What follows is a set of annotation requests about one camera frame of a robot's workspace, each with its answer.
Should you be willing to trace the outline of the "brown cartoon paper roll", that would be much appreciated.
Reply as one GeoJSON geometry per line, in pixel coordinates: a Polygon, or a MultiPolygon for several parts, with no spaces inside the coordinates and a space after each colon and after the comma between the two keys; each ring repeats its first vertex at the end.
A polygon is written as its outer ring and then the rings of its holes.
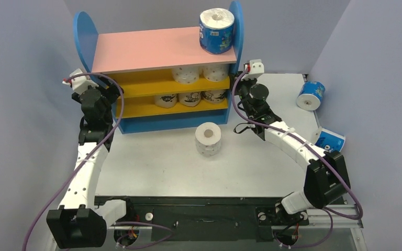
{"type": "Polygon", "coordinates": [[[226,90],[206,90],[202,92],[202,98],[210,104],[219,104],[226,99],[226,90]]]}

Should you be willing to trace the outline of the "white floral paper roll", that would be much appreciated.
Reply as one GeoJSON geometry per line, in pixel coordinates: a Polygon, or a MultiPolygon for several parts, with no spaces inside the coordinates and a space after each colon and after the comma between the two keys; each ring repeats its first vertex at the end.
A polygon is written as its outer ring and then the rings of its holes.
{"type": "Polygon", "coordinates": [[[199,125],[195,131],[195,146],[199,154],[211,157],[221,149],[221,129],[213,122],[199,125]]]}
{"type": "Polygon", "coordinates": [[[220,82],[227,78],[229,64],[210,64],[202,66],[202,74],[211,82],[220,82]]]}
{"type": "Polygon", "coordinates": [[[200,68],[198,66],[179,66],[172,68],[172,76],[180,84],[193,84],[199,80],[200,68]]]}

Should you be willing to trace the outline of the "blue pink yellow shelf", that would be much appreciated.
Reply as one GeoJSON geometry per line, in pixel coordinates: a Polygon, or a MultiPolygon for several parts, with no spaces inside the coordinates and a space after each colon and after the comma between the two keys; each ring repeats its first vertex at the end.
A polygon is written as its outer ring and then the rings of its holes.
{"type": "Polygon", "coordinates": [[[229,10],[235,17],[232,48],[216,55],[201,48],[198,27],[99,33],[88,13],[74,15],[74,41],[85,70],[109,75],[124,90],[124,96],[113,106],[114,116],[120,120],[121,133],[228,122],[231,110],[229,88],[239,67],[244,38],[241,4],[233,1],[229,10]],[[225,79],[212,82],[202,77],[195,83],[181,84],[172,77],[172,68],[212,64],[228,67],[225,79]],[[177,102],[171,108],[162,108],[154,103],[155,96],[197,97],[206,90],[223,90],[225,97],[217,104],[201,100],[198,105],[190,107],[177,102]]]}

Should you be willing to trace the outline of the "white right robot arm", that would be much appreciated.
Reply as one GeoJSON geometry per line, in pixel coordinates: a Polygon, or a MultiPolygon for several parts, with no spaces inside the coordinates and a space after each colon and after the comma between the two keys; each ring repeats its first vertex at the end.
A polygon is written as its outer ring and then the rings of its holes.
{"type": "Polygon", "coordinates": [[[310,143],[288,126],[266,102],[269,95],[266,86],[241,73],[235,79],[232,94],[240,99],[233,106],[248,128],[263,141],[278,147],[305,172],[303,188],[276,204],[274,216],[279,222],[288,223],[296,213],[309,208],[322,209],[350,191],[343,155],[310,143]]]}

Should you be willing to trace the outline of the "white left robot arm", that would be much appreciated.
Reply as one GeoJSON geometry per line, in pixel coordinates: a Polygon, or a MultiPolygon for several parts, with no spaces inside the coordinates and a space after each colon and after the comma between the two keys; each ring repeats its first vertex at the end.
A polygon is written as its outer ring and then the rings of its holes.
{"type": "Polygon", "coordinates": [[[63,199],[46,218],[60,249],[101,247],[116,221],[123,225],[134,221],[135,210],[124,199],[109,200],[98,209],[94,204],[99,175],[114,138],[111,108],[121,94],[111,84],[108,88],[87,86],[72,95],[83,113],[77,160],[63,199]]]}

